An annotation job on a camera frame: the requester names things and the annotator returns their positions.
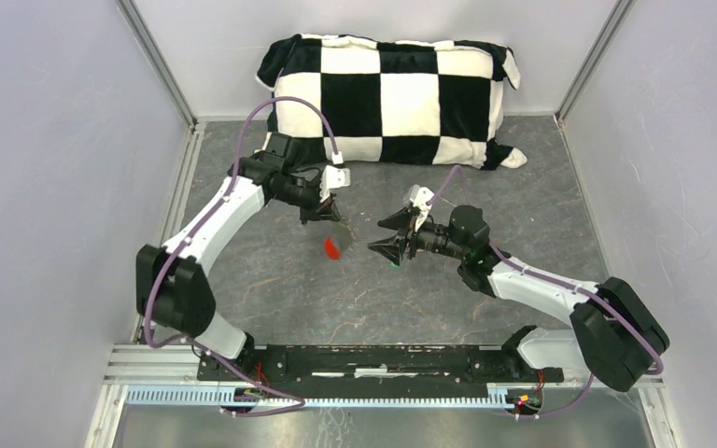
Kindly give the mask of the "red key tag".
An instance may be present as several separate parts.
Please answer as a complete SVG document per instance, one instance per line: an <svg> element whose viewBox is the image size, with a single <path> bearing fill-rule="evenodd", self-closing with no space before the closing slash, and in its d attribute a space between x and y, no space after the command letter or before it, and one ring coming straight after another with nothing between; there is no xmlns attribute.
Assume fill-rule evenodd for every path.
<svg viewBox="0 0 717 448"><path fill-rule="evenodd" d="M340 247L335 243L331 237L327 237L323 242L324 253L329 259L337 260L342 257L342 251Z"/></svg>

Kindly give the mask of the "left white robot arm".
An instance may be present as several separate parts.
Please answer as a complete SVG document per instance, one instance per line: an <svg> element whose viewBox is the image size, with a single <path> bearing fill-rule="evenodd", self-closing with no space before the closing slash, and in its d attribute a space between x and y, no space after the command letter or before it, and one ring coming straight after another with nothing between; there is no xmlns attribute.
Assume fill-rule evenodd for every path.
<svg viewBox="0 0 717 448"><path fill-rule="evenodd" d="M254 372L253 339L218 312L208 275L235 234L270 201L298 208L302 223L339 221L333 192L350 184L342 153L333 151L330 164L307 180L301 172L304 152L292 137L271 133L264 149L231 167L221 188L186 227L162 245L138 251L136 310L147 344L162 346L151 332L157 324L174 330L179 341L188 339L220 355L219 366L233 380Z"/></svg>

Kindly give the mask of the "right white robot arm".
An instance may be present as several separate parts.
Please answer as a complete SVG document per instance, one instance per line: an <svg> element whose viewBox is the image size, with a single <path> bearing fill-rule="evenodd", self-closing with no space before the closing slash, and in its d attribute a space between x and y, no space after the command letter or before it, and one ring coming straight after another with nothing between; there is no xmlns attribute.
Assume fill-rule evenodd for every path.
<svg viewBox="0 0 717 448"><path fill-rule="evenodd" d="M422 252L456 259L471 290L515 301L568 325L566 330L525 331L501 357L504 373L525 381L538 369L586 369L605 386L626 392L644 375L664 369L670 338L640 296L623 279L581 281L524 263L494 246L480 208L460 205L445 224L407 205L378 223L392 236L368 247L392 264Z"/></svg>

